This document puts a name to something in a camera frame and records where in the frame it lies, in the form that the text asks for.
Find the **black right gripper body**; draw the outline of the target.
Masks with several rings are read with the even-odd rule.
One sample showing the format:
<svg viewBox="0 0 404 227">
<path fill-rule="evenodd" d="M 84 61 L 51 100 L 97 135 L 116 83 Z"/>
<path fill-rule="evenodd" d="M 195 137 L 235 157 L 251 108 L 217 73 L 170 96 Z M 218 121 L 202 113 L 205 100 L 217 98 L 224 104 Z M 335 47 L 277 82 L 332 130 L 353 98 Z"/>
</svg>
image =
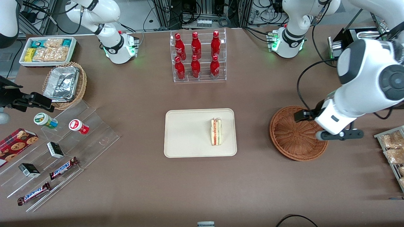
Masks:
<svg viewBox="0 0 404 227">
<path fill-rule="evenodd" d="M 29 103 L 29 95 L 20 91 L 22 86 L 0 77 L 0 104 L 1 107 L 16 109 L 21 112 L 26 112 L 28 107 L 32 107 Z"/>
</svg>

